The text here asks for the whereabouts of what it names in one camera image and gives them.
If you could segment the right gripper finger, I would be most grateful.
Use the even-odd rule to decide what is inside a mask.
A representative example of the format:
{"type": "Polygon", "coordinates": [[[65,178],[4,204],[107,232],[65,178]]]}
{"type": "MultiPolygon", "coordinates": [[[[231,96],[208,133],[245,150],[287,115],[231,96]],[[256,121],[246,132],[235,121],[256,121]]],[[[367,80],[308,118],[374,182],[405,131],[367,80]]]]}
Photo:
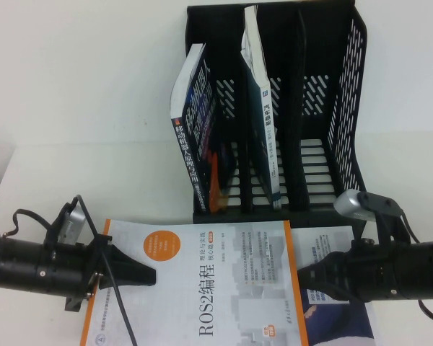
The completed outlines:
{"type": "Polygon", "coordinates": [[[297,271],[300,288],[315,290],[335,300],[350,299],[350,285],[344,252],[331,252],[321,261],[297,271]]]}

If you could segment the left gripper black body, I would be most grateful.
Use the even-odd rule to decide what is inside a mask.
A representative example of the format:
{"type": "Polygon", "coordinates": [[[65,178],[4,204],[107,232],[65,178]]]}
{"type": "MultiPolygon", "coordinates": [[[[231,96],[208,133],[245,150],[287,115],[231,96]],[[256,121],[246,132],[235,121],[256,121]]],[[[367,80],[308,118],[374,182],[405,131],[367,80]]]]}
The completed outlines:
{"type": "Polygon", "coordinates": [[[99,234],[88,245],[59,244],[43,269],[43,292],[64,297],[65,311],[80,311],[82,303],[93,297],[96,287],[112,286],[105,262],[111,244],[111,236],[99,234]]]}

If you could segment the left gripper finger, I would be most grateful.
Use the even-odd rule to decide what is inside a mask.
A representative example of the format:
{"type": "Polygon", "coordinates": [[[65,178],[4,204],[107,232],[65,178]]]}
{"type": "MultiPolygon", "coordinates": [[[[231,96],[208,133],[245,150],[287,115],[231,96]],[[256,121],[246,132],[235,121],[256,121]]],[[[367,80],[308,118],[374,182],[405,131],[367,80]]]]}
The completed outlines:
{"type": "Polygon", "coordinates": [[[110,269],[117,285],[153,286],[156,284],[156,270],[137,262],[115,245],[110,247],[110,269]]]}

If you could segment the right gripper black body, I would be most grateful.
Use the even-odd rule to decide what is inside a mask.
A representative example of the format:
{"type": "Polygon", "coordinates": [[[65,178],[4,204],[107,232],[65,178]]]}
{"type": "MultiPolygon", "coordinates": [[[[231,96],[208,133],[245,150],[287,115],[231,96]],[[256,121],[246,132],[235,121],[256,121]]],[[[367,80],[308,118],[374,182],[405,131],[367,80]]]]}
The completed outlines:
{"type": "Polygon", "coordinates": [[[395,249],[397,243],[376,244],[355,239],[346,253],[346,300],[397,300],[395,249]]]}

